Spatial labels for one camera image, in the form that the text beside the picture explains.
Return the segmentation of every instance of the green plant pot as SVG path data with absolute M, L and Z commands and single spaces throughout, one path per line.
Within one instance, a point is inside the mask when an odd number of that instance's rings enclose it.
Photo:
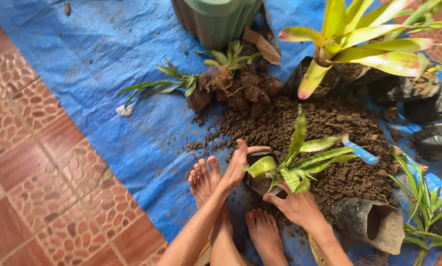
M 220 50 L 250 26 L 263 0 L 171 0 L 175 15 L 208 50 Z

